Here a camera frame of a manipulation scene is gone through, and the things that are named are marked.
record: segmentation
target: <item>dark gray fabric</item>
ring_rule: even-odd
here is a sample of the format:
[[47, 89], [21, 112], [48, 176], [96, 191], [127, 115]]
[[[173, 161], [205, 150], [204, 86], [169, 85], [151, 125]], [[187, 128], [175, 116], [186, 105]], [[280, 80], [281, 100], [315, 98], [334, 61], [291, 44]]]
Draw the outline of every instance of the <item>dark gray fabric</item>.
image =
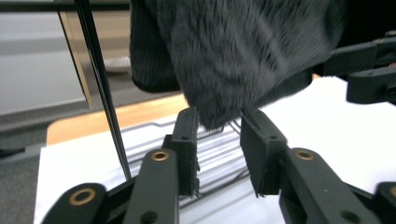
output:
[[345, 0], [131, 3], [134, 83], [172, 91], [176, 80], [207, 129], [305, 88], [345, 27]]

